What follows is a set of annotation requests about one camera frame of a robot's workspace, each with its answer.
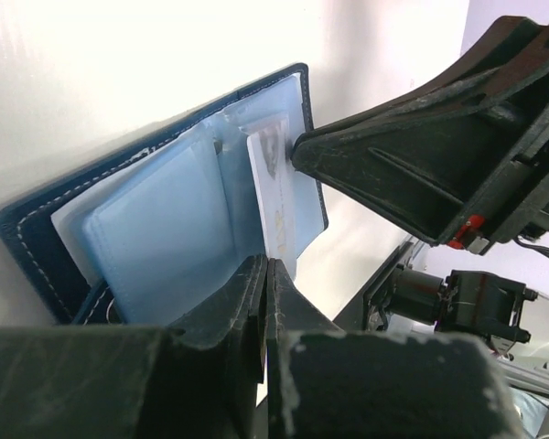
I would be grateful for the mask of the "blue leather card holder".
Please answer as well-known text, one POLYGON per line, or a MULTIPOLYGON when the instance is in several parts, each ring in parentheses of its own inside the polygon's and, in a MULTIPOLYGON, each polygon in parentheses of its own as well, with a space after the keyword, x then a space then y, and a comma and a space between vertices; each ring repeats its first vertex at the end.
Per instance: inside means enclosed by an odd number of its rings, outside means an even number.
MULTIPOLYGON (((0 211, 0 238, 62 325, 167 325, 266 255, 250 133, 313 127, 297 63, 135 138, 0 211)), ((297 259, 328 227, 321 185, 293 169, 297 259)))

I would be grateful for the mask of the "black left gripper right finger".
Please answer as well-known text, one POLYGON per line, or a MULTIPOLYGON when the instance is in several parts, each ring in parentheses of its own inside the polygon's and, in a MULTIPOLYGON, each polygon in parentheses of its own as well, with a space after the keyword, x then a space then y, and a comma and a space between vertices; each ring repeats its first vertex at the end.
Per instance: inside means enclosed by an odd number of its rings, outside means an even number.
POLYGON ((268 263, 272 438, 520 438, 505 376, 476 338, 346 332, 268 263))

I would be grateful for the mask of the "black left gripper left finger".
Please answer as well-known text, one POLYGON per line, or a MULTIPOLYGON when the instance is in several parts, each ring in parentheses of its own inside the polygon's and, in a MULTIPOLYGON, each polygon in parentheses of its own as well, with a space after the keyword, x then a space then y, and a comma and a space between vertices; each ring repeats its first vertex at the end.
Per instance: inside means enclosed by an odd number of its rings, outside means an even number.
POLYGON ((267 260, 168 327, 0 328, 0 438, 250 438, 267 260))

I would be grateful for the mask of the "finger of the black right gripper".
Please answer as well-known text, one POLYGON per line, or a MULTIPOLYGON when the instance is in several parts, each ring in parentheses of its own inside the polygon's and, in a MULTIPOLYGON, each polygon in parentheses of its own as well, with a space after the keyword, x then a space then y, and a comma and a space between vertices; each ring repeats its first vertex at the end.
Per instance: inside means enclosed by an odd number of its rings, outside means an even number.
MULTIPOLYGON (((499 92, 543 77, 549 77, 549 24, 500 17, 427 84, 301 135, 293 165, 420 240, 444 245, 439 216, 455 207, 438 169, 440 140, 451 137, 440 108, 444 89, 477 78, 487 91, 499 92)), ((549 204, 544 211, 549 214, 549 204)))

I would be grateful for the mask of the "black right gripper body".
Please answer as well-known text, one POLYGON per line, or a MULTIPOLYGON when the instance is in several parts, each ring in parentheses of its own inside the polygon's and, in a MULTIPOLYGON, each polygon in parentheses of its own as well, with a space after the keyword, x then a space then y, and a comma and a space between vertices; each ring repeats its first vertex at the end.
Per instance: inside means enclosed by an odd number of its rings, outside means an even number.
POLYGON ((438 169, 454 209, 440 214, 442 244, 484 254, 549 231, 549 77, 487 91, 477 78, 443 91, 438 169))

